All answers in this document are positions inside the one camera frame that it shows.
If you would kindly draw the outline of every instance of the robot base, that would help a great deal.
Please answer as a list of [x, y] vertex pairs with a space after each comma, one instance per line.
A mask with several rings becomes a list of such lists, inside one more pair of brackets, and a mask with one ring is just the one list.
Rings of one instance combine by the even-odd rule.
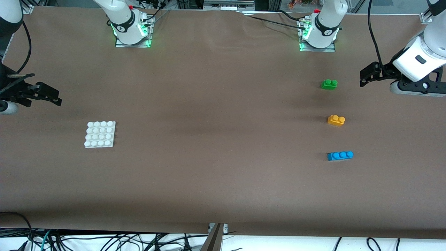
[[298, 27], [304, 27], [305, 30], [299, 30], [299, 50], [300, 51], [318, 51], [318, 52], [335, 52], [335, 43], [331, 42], [331, 44], [326, 48], [315, 48], [311, 46], [307, 41], [305, 41], [302, 36], [305, 32], [308, 32], [309, 29], [311, 29], [310, 26], [310, 16], [305, 16], [305, 19], [301, 19], [301, 21], [297, 21]]
[[155, 18], [151, 18], [150, 20], [142, 23], [143, 25], [147, 25], [147, 27], [142, 28], [143, 32], [146, 32], [148, 35], [139, 41], [136, 44], [128, 45], [121, 42], [116, 37], [115, 47], [118, 48], [150, 48], [152, 46], [152, 36], [153, 36], [153, 28], [155, 26]]

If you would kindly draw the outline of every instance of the black cable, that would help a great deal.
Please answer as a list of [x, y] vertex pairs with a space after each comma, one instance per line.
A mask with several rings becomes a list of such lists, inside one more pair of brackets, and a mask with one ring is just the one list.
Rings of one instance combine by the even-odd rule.
[[336, 242], [336, 245], [334, 246], [335, 249], [333, 251], [336, 251], [338, 249], [339, 242], [341, 242], [341, 239], [342, 237], [339, 237], [338, 241]]
[[260, 17], [253, 17], [253, 16], [249, 16], [249, 17], [252, 17], [252, 18], [254, 18], [254, 19], [258, 19], [258, 20], [262, 20], [262, 21], [266, 21], [266, 22], [270, 22], [270, 23], [273, 23], [273, 24], [278, 24], [278, 25], [283, 25], [283, 26], [293, 27], [293, 28], [296, 28], [296, 29], [305, 29], [304, 27], [297, 27], [297, 26], [294, 26], [294, 25], [282, 24], [282, 23], [279, 23], [279, 22], [275, 22], [275, 21], [271, 21], [271, 20], [263, 19], [263, 18], [260, 18]]
[[102, 251], [102, 250], [107, 246], [107, 244], [108, 244], [109, 242], [111, 242], [114, 238], [116, 238], [116, 237], [118, 237], [118, 236], [119, 236], [119, 234], [115, 235], [114, 237], [111, 237], [110, 240], [108, 240], [108, 241], [102, 246], [102, 248], [101, 248], [100, 251]]
[[31, 228], [31, 224], [29, 223], [28, 219], [23, 216], [23, 214], [17, 213], [17, 212], [9, 212], [9, 211], [5, 211], [5, 212], [0, 212], [0, 214], [13, 214], [13, 215], [17, 215], [19, 217], [21, 217], [22, 219], [25, 220], [26, 224], [28, 225], [29, 228], [29, 237], [28, 239], [31, 239], [31, 250], [33, 250], [34, 248], [34, 243], [33, 243], [33, 229]]
[[[207, 236], [208, 236], [207, 234], [201, 234], [201, 235], [192, 235], [192, 236], [188, 236], [187, 238], [207, 237]], [[184, 237], [176, 238], [176, 239], [174, 239], [174, 240], [171, 240], [171, 241], [168, 241], [168, 242], [166, 242], [166, 243], [163, 243], [162, 245], [160, 245], [159, 248], [156, 248], [156, 249], [154, 249], [153, 251], [159, 251], [160, 248], [162, 248], [164, 245], [169, 245], [169, 244], [174, 243], [175, 241], [182, 240], [182, 239], [184, 239]]]
[[155, 249], [159, 248], [158, 241], [161, 240], [162, 237], [158, 239], [158, 234], [155, 235]]
[[23, 76], [23, 77], [21, 77], [21, 78], [16, 79], [16, 80], [13, 81], [12, 83], [8, 84], [8, 85], [5, 86], [3, 89], [1, 89], [1, 90], [0, 90], [0, 94], [4, 93], [5, 91], [7, 91], [8, 89], [10, 89], [10, 88], [13, 87], [14, 85], [18, 84], [19, 82], [25, 80], [26, 78], [33, 77], [33, 76], [35, 76], [35, 74], [34, 74], [34, 73], [30, 73], [30, 74], [26, 74], [25, 76]]
[[135, 238], [136, 236], [138, 236], [138, 235], [139, 235], [139, 234], [136, 234], [136, 235], [134, 235], [134, 236], [128, 238], [127, 240], [125, 240], [125, 241], [123, 241], [123, 242], [120, 241], [120, 244], [118, 245], [116, 251], [118, 251], [119, 248], [122, 249], [122, 246], [123, 246], [125, 243], [127, 243], [127, 242], [131, 242], [131, 240], [132, 240], [133, 238]]
[[372, 241], [375, 243], [375, 245], [378, 247], [378, 250], [381, 251], [381, 247], [378, 245], [378, 242], [376, 242], [376, 240], [375, 240], [374, 238], [371, 238], [371, 237], [367, 238], [367, 247], [368, 247], [368, 249], [370, 249], [371, 251], [375, 251], [375, 250], [370, 246], [370, 243], [369, 243], [370, 240], [372, 240]]
[[189, 240], [187, 239], [187, 235], [184, 234], [184, 251], [192, 251], [192, 247], [189, 244]]
[[283, 10], [281, 10], [281, 9], [276, 10], [276, 12], [283, 13], [283, 14], [285, 14], [285, 16], [287, 16], [289, 19], [294, 20], [294, 21], [299, 21], [299, 19], [300, 19], [300, 18], [295, 18], [295, 17], [290, 16], [288, 13], [286, 13], [285, 11], [283, 11]]
[[149, 245], [147, 245], [147, 247], [145, 247], [145, 249], [143, 251], [149, 251], [150, 248], [152, 248], [155, 245], [158, 245], [158, 241], [161, 240], [162, 238], [164, 238], [167, 234], [156, 234], [155, 238], [150, 242]]
[[396, 248], [395, 251], [398, 251], [398, 248], [400, 247], [400, 238], [398, 238], [398, 240], [396, 241]]
[[369, 0], [368, 2], [368, 9], [367, 9], [367, 23], [368, 23], [368, 30], [370, 32], [370, 36], [372, 37], [372, 41], [373, 41], [373, 45], [375, 46], [375, 50], [376, 50], [376, 55], [378, 57], [378, 62], [380, 63], [380, 67], [381, 69], [383, 69], [383, 72], [387, 75], [392, 76], [391, 74], [389, 74], [386, 70], [386, 68], [384, 68], [384, 64], [383, 61], [381, 59], [381, 54], [380, 54], [380, 50], [378, 48], [378, 44], [376, 43], [376, 39], [375, 39], [375, 35], [373, 34], [373, 30], [372, 30], [372, 22], [370, 21], [370, 12], [372, 9], [372, 1], [373, 0]]
[[162, 9], [161, 7], [158, 8], [157, 11], [155, 11], [155, 14], [153, 14], [151, 17], [149, 17], [149, 18], [147, 18], [147, 19], [143, 19], [142, 21], [145, 22], [145, 21], [147, 21], [147, 20], [150, 20], [150, 19], [154, 18], [155, 15], [156, 15], [161, 9]]
[[20, 246], [20, 248], [17, 249], [17, 251], [25, 251], [26, 244], [28, 244], [28, 241], [25, 241], [25, 242]]
[[19, 73], [23, 70], [23, 68], [25, 68], [26, 64], [28, 63], [29, 58], [31, 57], [31, 36], [29, 35], [29, 31], [28, 31], [28, 28], [26, 27], [25, 21], [23, 21], [22, 24], [23, 24], [23, 28], [25, 28], [26, 36], [28, 37], [29, 48], [28, 48], [28, 55], [26, 56], [25, 62], [23, 62], [22, 66], [17, 71]]

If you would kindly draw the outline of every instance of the yellow lego brick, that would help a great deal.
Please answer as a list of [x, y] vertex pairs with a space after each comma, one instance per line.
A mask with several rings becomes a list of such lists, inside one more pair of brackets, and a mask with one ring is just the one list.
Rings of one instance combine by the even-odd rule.
[[331, 115], [328, 117], [327, 124], [334, 125], [334, 126], [342, 126], [345, 122], [344, 117], [339, 117], [338, 115]]

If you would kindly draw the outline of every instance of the lego brick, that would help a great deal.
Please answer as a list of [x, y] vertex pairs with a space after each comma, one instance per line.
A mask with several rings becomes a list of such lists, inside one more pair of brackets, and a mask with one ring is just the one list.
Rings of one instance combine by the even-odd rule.
[[96, 121], [87, 123], [85, 148], [113, 147], [115, 139], [115, 121]]
[[327, 154], [328, 161], [339, 161], [339, 160], [346, 160], [346, 159], [352, 159], [352, 158], [353, 158], [352, 151], [332, 152], [332, 153]]
[[321, 88], [325, 90], [334, 90], [337, 86], [338, 82], [336, 80], [326, 79], [321, 83]]
[[331, 115], [328, 117], [327, 124], [333, 125], [333, 126], [342, 126], [345, 122], [344, 117], [339, 117], [338, 115]]

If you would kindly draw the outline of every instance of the table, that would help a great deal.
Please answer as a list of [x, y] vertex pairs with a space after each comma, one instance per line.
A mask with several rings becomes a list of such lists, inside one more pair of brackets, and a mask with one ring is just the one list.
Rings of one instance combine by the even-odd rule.
[[[365, 15], [345, 17], [335, 53], [300, 52], [292, 28], [226, 11], [171, 11], [152, 48], [114, 48], [106, 20], [87, 8], [25, 16], [23, 73], [63, 103], [0, 117], [0, 210], [41, 228], [445, 236], [446, 99], [359, 87], [376, 60]], [[372, 25], [385, 62], [423, 28], [416, 15]], [[21, 28], [5, 65], [27, 46]], [[327, 125], [332, 114], [345, 125]], [[115, 145], [85, 149], [87, 122], [102, 120], [116, 121]], [[355, 157], [328, 162], [334, 151]]]

